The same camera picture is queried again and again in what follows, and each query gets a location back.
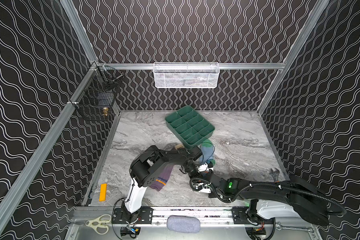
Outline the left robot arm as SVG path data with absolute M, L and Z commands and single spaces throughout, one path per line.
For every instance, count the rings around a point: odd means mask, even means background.
M 190 177 L 196 176 L 198 174 L 196 160 L 201 156 L 202 151 L 199 147 L 170 151 L 160 150 L 155 145 L 147 148 L 130 165 L 131 186 L 123 203 L 124 209 L 129 214 L 139 211 L 147 188 L 159 178 L 168 166 L 179 165 Z

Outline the blue sock orange cuff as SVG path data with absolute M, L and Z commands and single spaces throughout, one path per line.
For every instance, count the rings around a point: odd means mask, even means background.
M 207 139 L 201 143 L 199 148 L 202 151 L 202 156 L 198 159 L 198 165 L 202 166 L 207 164 L 208 166 L 214 167 L 216 164 L 214 157 L 214 153 L 215 153 L 214 144 L 209 139 Z

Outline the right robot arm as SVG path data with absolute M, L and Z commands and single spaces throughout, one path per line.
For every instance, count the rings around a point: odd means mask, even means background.
M 311 183 L 292 176 L 288 181 L 254 182 L 240 178 L 227 180 L 218 177 L 212 171 L 202 175 L 190 176 L 190 187 L 201 191 L 196 184 L 211 190 L 212 198 L 223 203 L 233 203 L 238 198 L 244 200 L 274 201 L 291 206 L 308 223 L 328 226 L 330 216 L 344 216 L 346 208 L 339 202 L 327 197 L 323 191 Z

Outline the purple sock tan toe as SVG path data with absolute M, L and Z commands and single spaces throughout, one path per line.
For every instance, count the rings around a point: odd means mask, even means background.
M 150 185 L 150 188 L 159 192 L 163 187 L 165 187 L 171 177 L 175 165 L 177 164 L 167 164 L 160 175 Z

